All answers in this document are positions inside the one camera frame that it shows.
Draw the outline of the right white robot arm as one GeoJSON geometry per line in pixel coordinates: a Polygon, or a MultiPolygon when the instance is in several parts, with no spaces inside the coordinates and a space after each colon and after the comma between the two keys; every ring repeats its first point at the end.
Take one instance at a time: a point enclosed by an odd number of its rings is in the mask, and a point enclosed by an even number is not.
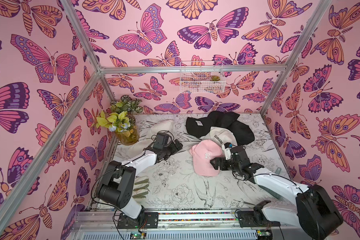
{"type": "Polygon", "coordinates": [[[222,152],[222,157],[205,155],[214,169],[230,171],[240,180],[256,184],[290,202],[290,205],[278,205],[264,200],[254,205],[252,222],[256,226],[287,224],[301,228],[314,240],[324,240],[343,224],[343,217],[323,187],[299,184],[259,163],[252,163],[243,146],[233,147],[228,143],[222,146],[222,152]]]}

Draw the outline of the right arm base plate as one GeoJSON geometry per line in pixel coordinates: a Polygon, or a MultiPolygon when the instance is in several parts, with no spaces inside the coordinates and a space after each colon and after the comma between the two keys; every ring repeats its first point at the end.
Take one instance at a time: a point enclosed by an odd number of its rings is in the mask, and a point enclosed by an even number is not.
{"type": "Polygon", "coordinates": [[[264,200],[253,207],[251,211],[235,210],[235,217],[239,221],[241,228],[246,227],[280,227],[280,222],[269,221],[263,214],[264,206],[271,203],[269,200],[264,200]]]}

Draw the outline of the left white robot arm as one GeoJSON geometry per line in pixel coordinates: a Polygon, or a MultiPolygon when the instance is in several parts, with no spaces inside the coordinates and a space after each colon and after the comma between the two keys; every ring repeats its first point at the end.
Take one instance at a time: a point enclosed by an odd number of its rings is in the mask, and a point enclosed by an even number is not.
{"type": "Polygon", "coordinates": [[[168,160],[182,149],[183,144],[175,139],[172,133],[158,132],[153,141],[143,147],[140,154],[128,160],[112,161],[108,164],[104,174],[98,178],[100,182],[95,190],[95,197],[133,220],[142,219],[145,210],[132,197],[135,177],[146,168],[168,160]]]}

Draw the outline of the pink cap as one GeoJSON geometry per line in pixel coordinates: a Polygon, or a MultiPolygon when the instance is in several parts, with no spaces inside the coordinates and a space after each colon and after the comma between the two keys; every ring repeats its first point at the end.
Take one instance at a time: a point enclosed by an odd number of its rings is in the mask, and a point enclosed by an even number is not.
{"type": "Polygon", "coordinates": [[[199,176],[215,177],[219,170],[210,163],[211,160],[223,156],[222,147],[212,140],[203,140],[192,146],[190,154],[193,158],[194,171],[199,176]]]}

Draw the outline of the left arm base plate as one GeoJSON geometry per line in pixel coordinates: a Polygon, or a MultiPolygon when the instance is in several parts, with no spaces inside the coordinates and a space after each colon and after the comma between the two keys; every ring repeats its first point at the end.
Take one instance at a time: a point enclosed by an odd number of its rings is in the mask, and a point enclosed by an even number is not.
{"type": "Polygon", "coordinates": [[[118,229],[156,229],[159,223],[158,212],[144,212],[137,219],[120,214],[117,228],[118,229]]]}

